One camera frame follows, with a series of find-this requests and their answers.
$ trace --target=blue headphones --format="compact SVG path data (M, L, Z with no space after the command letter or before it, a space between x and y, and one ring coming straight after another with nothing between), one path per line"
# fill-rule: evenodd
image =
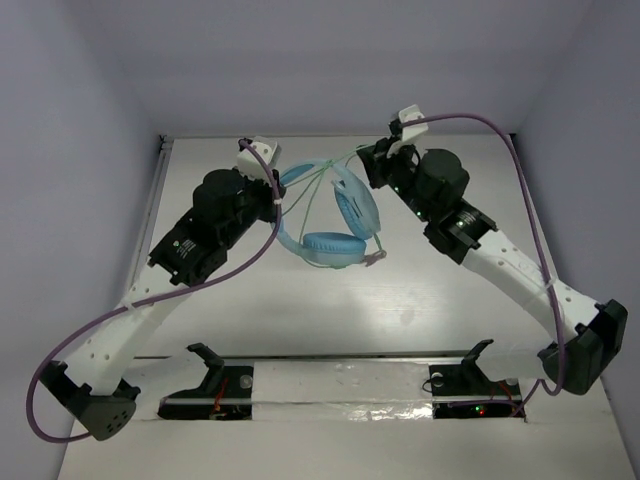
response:
M280 176L283 185L316 166L325 166L328 160L309 160L289 168ZM278 231L278 240L291 253L319 265L335 268L361 263L365 260L367 244L380 231L378 207L367 186L353 172L341 165L331 169L340 177L332 181L338 208L353 235L337 232L307 233L302 243L295 241L284 229Z

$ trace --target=purple hose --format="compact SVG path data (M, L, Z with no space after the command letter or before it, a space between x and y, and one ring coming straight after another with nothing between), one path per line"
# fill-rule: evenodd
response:
M565 367L566 367L566 353L564 349L564 329L562 327L562 314L560 313L560 305L558 303L558 296L556 295L556 291L553 288L551 282L551 271L549 270L549 264L547 263L547 257L544 254L544 249L542 248L542 241L540 240L540 234L538 232L538 227L536 226L535 215L533 213L533 205L531 204L531 197L529 196L529 191L527 190L526 181L524 178L524 172L522 171L522 165L520 163L520 159L518 158L518 154L516 153L515 148L511 143L511 139L508 137L506 133L504 133L500 127L498 127L491 120L481 116L476 115L474 113L446 113L442 115L433 115L430 117L424 117L418 120L412 120L410 122L403 123L403 127L410 127L412 125L419 125L422 123L428 122L437 122L440 120L450 120L454 118L466 118L470 120L477 120L479 122L487 125L491 130L493 130L504 142L504 144L509 149L509 153L511 154L511 158L513 159L513 163L516 167L516 172L518 174L518 182L520 182L520 189L522 190L522 197L524 199L524 206L527 210L527 217L529 218L529 224L531 225L531 233L533 235L533 243L536 247L536 252L538 253L538 258L540 259L540 270L542 271L542 278L546 285L549 285L548 293L549 300L551 303L551 310L553 310L553 318L555 320L556 325L556 336L558 343L558 381L556 383L555 389L551 389L547 382L544 380L538 380L534 384L533 388L526 396L526 398L522 401L522 404L518 409L512 414L512 416L517 415L523 408L524 405L531 399L533 393L537 390L538 386L542 385L545 391L552 396L559 395L562 391L562 386L564 385L564 377L565 377Z
M260 166L264 169L264 171L266 172L267 177L269 179L269 184L271 185L271 189L273 191L273 200L274 200L274 202L276 200L280 200L280 192L278 191L278 183L276 182L275 178L273 177L273 173L271 173L271 170L270 170L269 166L267 165L267 163L262 159L260 154L249 143L247 143L245 140L241 140L240 141L240 146L246 148L247 150L249 150L249 152L251 152L251 154L256 158L256 160L258 160L258 162L260 163ZM153 297L145 298L144 300L139 300L137 302L134 302L132 305L134 307L142 307L144 305L149 305L151 303L161 302L163 300L169 300L171 298L176 298L176 297L180 297L182 295L187 295L189 293L197 292L199 290L202 290L203 288L212 287L213 285L217 285L219 283L224 282L225 280L229 280L230 278L235 277L236 275L238 275L239 273L243 272L244 270L249 268L251 265L256 263L258 261L258 259L262 255L264 255L264 253L267 251L267 249L275 241L275 239L276 239L276 237L278 235L278 230L280 229L280 223L281 222L282 222L282 208L281 208L281 206L280 206L280 204L278 202L276 204L276 226L273 229L273 231L271 232L271 235L269 236L267 241L264 243L264 245L260 248L260 250L258 250L255 253L255 255L253 255L253 257L251 257L245 263L240 265L238 268L236 268L235 270L232 270L229 273L225 273L224 275L222 275L222 276L220 276L218 278L214 278L212 280L204 282L204 283L202 283L200 285L197 285L195 287L185 288L184 290L178 290L178 291L171 292L171 293L163 293L163 294L160 294L160 295L155 295ZM78 337L84 335L85 333L87 333L92 328L94 328L94 327L100 325L101 323L106 322L107 320L115 317L116 315L120 315L121 313L124 313L126 311L127 311L126 307L118 307L115 310L112 310L112 311L110 311L108 313L105 313L104 315L101 315L100 317L96 318L95 320L87 323L85 326L83 326L82 328L76 330L71 335L69 335L67 338L65 338L62 342L60 342L60 344L57 347L55 347L42 360L42 362L40 362L40 365L38 365L38 368L34 372L33 376L31 377L31 381L29 382L29 388L27 389L27 399L26 399L27 421L29 422L29 426L31 427L31 430L33 430L33 433L35 433L39 438L41 438L42 440L44 440L46 442L49 442L49 443L70 443L70 442L75 442L75 441L78 441L78 440L84 440L85 438L88 438L90 436L89 433L83 433L81 435L76 435L75 437L52 437L51 435L45 433L40 428L40 425L38 425L38 422L36 421L36 418L35 418L35 415L34 415L34 411L33 411L33 398L34 398L34 394L35 394L35 391L36 391L36 386L38 385L38 379L42 375L42 372L47 367L49 362L51 362L62 350L64 350L67 346L69 346L69 344L71 342L76 340Z

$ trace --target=purple cable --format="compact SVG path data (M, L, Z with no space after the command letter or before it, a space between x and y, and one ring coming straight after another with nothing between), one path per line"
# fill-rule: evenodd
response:
M280 200L280 192L278 191L278 183L276 182L275 178L273 177L273 173L269 169L269 166L267 165L267 163L263 160L263 158L260 156L260 154L245 140L241 140L240 141L240 146L243 147L243 148L246 148L247 150L249 150L249 152L251 152L251 154L260 163L260 166L264 169L265 173L267 174L267 178L269 179L269 184L271 185L271 189L273 191L273 200L274 200L274 202L276 202L277 200ZM230 271L229 273L225 273L224 275L222 275L222 276L220 276L218 278L214 278L212 280L204 282L204 283L202 283L200 285L197 285L195 287L185 288L184 290L178 290L178 291L171 292L171 293L163 293L163 294L160 294L160 295L155 295L153 297L145 298L144 300L139 300L137 302L134 302L132 305L137 308L137 307L142 307L144 305L149 305L149 304L155 303L155 302L162 302L163 300L169 300L171 298L176 298L176 297L180 297L182 295L187 295L189 293L197 292L197 291L202 290L202 289L207 288L207 287L212 287L213 285L217 285L219 283L224 282L225 280L229 280L230 278L235 277L236 275L238 275L239 273L243 272L244 270L249 268L251 265L256 263L258 261L258 259L262 255L264 255L264 253L267 251L267 249L275 241L275 239L276 239L276 237L278 235L278 231L280 229L280 223L281 222L282 222L282 207L280 206L280 203L277 202L276 203L276 226L273 229L273 231L271 232L271 235L269 236L267 241L264 243L264 245L260 248L260 250L258 250L255 253L255 255L253 255L253 257L251 257L245 263L240 265L238 268L236 268L235 270ZM49 442L49 443L71 443L71 442L76 442L78 440L84 440L85 438L88 438L90 436L89 433L83 433L81 435L76 435L75 437L52 437L51 435L45 433L40 428L40 426L38 425L38 422L36 421L36 418L35 418L35 415L34 415L34 409L33 409L33 399L34 399L34 394L35 394L35 391L36 391L36 387L38 385L38 380L39 380L40 376L42 375L42 372L44 371L44 369L49 364L49 362L51 362L62 350L64 350L67 346L69 346L69 344L71 342L76 340L78 337L84 335L85 333L87 333L92 328L97 327L101 323L106 322L107 320L115 317L116 315L120 315L120 314L122 314L122 313L124 313L126 311L127 311L127 307L118 307L115 310L112 310L112 311L110 311L108 313L105 313L104 315L101 315L100 317L96 318L95 320L87 323L85 326L83 326L82 328L76 330L71 335L69 335L67 338L65 338L62 342L60 342L60 344L57 347L55 347L44 358L44 360L42 360L40 365L38 365L38 368L34 372L33 376L31 377L31 381L29 382L29 388L27 389L26 409L27 409L27 421L29 422L29 426L31 427L31 430L33 430L33 433L35 433L39 438L41 438L42 440L44 440L46 442Z
M531 233L533 235L533 243L536 247L536 252L538 253L538 258L540 259L540 270L542 270L542 278L546 285L549 285L548 293L549 300L551 303L551 310L553 310L553 318L556 325L556 336L558 343L558 382L556 383L555 389L551 389L547 382L544 380L537 380L533 385L533 388L526 396L526 398L522 401L522 404L518 409L512 413L512 416L517 415L523 408L524 405L531 399L537 388L542 385L545 391L552 396L559 395L562 391L562 386L564 385L564 376L565 376L565 367L566 367L566 359L565 359L565 349L564 349L564 329L562 327L562 314L560 313L560 305L558 303L558 296L556 295L556 291L551 284L551 271L549 269L549 264L547 263L547 257L544 254L544 249L542 248L542 241L540 240L540 234L538 233L538 227L536 226L535 215L533 213L533 205L531 204L531 197L529 196L529 191L527 190L526 180L524 178L524 172L522 171L522 165L520 164L520 159L518 158L518 154L516 153L515 148L511 143L511 139L509 136L500 129L495 123L491 120L481 116L476 115L474 113L445 113L442 115L432 115L430 117L420 118L418 120L411 120L409 122L403 123L402 127L411 127L413 125L420 125L422 123L428 122L437 122L440 120L450 120L454 118L466 118L470 120L477 120L481 123L487 125L491 130L493 130L504 142L511 154L511 158L513 159L513 163L516 167L516 172L518 174L518 182L520 183L520 189L522 190L522 197L524 198L524 206L527 210L527 217L529 218L529 224L531 225ZM496 400L493 403L502 402L501 400Z

